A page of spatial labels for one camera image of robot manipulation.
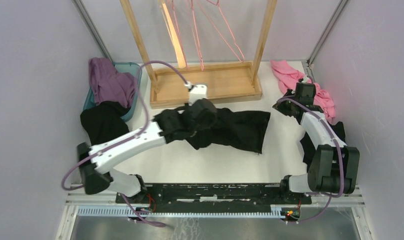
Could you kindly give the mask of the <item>black pleated skirt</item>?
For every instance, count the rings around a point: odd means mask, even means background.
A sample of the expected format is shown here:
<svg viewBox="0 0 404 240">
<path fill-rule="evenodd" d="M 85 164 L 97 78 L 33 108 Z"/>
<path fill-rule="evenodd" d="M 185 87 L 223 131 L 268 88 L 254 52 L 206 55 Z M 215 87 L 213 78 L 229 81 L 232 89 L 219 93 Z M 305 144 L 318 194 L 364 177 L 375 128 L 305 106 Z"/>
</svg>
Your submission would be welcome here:
<svg viewBox="0 0 404 240">
<path fill-rule="evenodd" d="M 154 116 L 166 143 L 186 140 L 195 150 L 211 144 L 231 146 L 235 149 L 262 153 L 264 137 L 271 113 L 260 110 L 233 112 L 228 108 L 217 110 L 217 120 L 206 129 L 190 130 L 179 110 L 167 109 Z"/>
</svg>

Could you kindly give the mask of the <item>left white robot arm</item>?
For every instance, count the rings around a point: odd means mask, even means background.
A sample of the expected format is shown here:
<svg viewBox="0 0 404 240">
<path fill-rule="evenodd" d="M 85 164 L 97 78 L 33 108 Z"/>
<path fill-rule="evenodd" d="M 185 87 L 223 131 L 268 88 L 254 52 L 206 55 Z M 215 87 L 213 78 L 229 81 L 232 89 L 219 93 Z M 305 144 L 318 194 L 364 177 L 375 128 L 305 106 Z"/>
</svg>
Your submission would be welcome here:
<svg viewBox="0 0 404 240">
<path fill-rule="evenodd" d="M 89 147 L 89 164 L 83 169 L 85 194 L 112 191 L 124 194 L 137 204 L 142 203 L 147 197 L 142 177 L 118 171 L 115 166 L 146 150 L 193 137 L 211 128 L 216 120 L 217 108 L 203 98 L 193 104 L 163 110 L 143 127 Z"/>
</svg>

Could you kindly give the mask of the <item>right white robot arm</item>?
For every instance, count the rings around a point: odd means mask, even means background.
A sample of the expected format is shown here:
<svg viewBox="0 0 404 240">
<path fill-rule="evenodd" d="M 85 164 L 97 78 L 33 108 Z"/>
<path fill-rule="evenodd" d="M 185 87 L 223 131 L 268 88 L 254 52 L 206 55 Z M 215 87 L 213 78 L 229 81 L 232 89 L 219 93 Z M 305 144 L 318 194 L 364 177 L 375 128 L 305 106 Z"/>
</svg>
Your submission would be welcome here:
<svg viewBox="0 0 404 240">
<path fill-rule="evenodd" d="M 338 136 L 322 108 L 314 104 L 315 95 L 314 84 L 300 81 L 273 106 L 283 115 L 295 118 L 305 131 L 301 144 L 307 172 L 281 180 L 278 196 L 285 204 L 297 200 L 299 193 L 338 198 L 353 193 L 356 187 L 359 150 Z"/>
</svg>

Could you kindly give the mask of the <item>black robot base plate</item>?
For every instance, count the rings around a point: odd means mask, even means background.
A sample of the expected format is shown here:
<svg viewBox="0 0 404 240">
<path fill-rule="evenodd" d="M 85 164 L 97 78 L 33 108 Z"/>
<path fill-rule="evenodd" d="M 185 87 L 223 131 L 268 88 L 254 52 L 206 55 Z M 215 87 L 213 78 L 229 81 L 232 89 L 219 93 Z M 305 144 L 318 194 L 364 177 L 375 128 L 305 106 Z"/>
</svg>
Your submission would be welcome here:
<svg viewBox="0 0 404 240">
<path fill-rule="evenodd" d="M 272 205 L 309 205 L 310 197 L 277 183 L 148 183 L 142 193 L 116 203 L 149 204 L 155 213 L 268 213 Z"/>
</svg>

